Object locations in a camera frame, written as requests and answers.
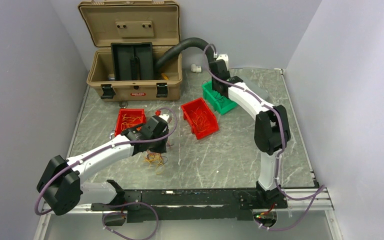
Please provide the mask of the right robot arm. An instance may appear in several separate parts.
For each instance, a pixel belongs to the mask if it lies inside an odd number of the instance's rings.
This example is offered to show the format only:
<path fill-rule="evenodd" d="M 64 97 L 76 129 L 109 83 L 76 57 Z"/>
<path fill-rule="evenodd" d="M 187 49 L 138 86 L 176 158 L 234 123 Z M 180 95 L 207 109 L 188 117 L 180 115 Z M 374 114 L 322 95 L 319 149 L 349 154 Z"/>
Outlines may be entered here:
<path fill-rule="evenodd" d="M 280 158 L 291 138 L 286 108 L 273 105 L 252 91 L 238 76 L 231 76 L 224 60 L 209 64 L 212 89 L 237 103 L 254 120 L 254 142 L 261 154 L 260 174 L 256 189 L 248 196 L 240 195 L 241 209 L 263 209 L 280 205 L 284 200 L 280 189 Z"/>

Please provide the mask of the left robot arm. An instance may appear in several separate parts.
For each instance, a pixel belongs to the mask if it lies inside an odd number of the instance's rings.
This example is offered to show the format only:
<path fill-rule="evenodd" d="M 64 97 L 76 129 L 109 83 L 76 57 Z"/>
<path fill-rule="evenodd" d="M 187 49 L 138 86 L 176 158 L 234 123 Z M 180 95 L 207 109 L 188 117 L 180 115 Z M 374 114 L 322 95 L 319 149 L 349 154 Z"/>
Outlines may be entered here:
<path fill-rule="evenodd" d="M 39 199 L 49 209 L 41 211 L 35 204 L 35 213 L 53 212 L 64 215 L 78 205 L 104 204 L 111 210 L 124 203 L 125 192 L 114 181 L 87 182 L 97 172 L 142 152 L 166 152 L 166 142 L 172 133 L 169 114 L 153 115 L 146 123 L 124 130 L 109 142 L 86 153 L 64 159 L 53 157 L 47 164 L 38 184 Z"/>

